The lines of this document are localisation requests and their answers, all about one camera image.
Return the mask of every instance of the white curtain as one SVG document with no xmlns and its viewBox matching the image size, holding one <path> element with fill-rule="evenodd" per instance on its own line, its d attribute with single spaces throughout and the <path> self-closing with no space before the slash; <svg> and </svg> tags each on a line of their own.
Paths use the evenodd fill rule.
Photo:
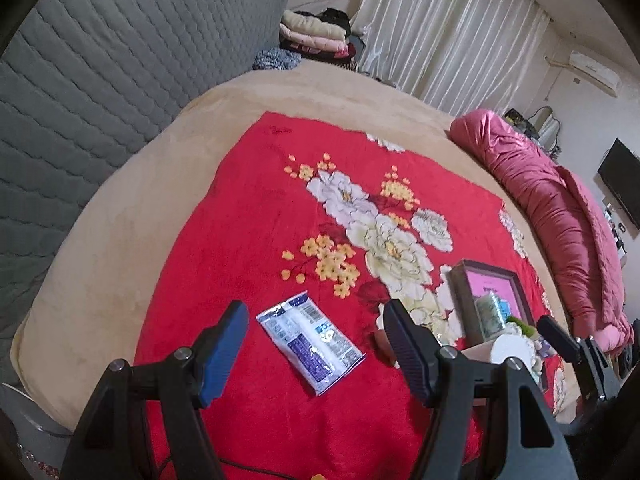
<svg viewBox="0 0 640 480">
<path fill-rule="evenodd" d="M 362 0 L 352 29 L 360 70 L 459 116 L 504 112 L 549 20 L 534 0 Z"/>
</svg>

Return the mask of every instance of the pink comforter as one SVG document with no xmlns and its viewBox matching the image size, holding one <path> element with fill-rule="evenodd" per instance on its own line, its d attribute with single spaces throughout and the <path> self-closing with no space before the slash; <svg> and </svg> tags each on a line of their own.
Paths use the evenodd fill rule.
<svg viewBox="0 0 640 480">
<path fill-rule="evenodd" d="M 574 335 L 593 335 L 607 352 L 631 342 L 616 245 L 584 184 L 491 111 L 454 120 L 449 137 L 474 155 L 527 213 L 573 317 Z"/>
</svg>

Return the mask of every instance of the wall-mounted tv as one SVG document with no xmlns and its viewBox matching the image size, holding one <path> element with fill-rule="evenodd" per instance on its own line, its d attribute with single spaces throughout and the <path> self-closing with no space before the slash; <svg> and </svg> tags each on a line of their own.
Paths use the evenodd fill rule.
<svg viewBox="0 0 640 480">
<path fill-rule="evenodd" d="M 640 229 L 640 160 L 616 139 L 598 174 L 633 224 Z"/>
</svg>

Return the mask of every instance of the folded clothes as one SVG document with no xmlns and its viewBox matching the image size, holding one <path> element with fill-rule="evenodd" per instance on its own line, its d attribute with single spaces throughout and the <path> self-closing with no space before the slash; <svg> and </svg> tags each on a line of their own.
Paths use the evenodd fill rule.
<svg viewBox="0 0 640 480">
<path fill-rule="evenodd" d="M 338 52 L 324 52 L 319 48 L 313 48 L 311 46 L 287 40 L 286 38 L 280 38 L 280 48 L 302 54 L 302 57 L 306 57 L 307 59 L 322 61 L 331 61 L 334 59 L 350 60 L 356 54 L 356 47 L 353 43 L 349 43 L 345 50 L 339 50 Z"/>
<path fill-rule="evenodd" d="M 284 23 L 280 24 L 280 36 L 295 43 L 317 48 L 318 50 L 323 50 L 325 52 L 340 52 L 347 48 L 347 42 L 344 40 L 329 40 L 322 36 L 302 34 L 291 30 Z"/>
<path fill-rule="evenodd" d="M 280 20 L 289 29 L 308 36 L 327 38 L 328 40 L 342 40 L 347 32 L 338 25 L 325 23 L 315 16 L 302 16 L 291 10 L 285 10 Z"/>
<path fill-rule="evenodd" d="M 254 70 L 291 70 L 297 67 L 302 60 L 302 56 L 282 48 L 270 48 L 261 50 L 255 56 Z"/>
</svg>

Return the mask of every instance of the plastic package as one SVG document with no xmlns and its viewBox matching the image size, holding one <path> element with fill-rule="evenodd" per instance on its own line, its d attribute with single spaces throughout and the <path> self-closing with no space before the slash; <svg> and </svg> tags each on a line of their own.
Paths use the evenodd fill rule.
<svg viewBox="0 0 640 480">
<path fill-rule="evenodd" d="M 476 309 L 480 317 L 480 327 L 484 339 L 493 339 L 500 335 L 507 323 L 506 306 L 500 304 L 500 298 L 494 292 L 489 292 L 476 300 Z"/>
<path fill-rule="evenodd" d="M 301 292 L 255 317 L 271 340 L 321 395 L 365 355 Z"/>
</svg>

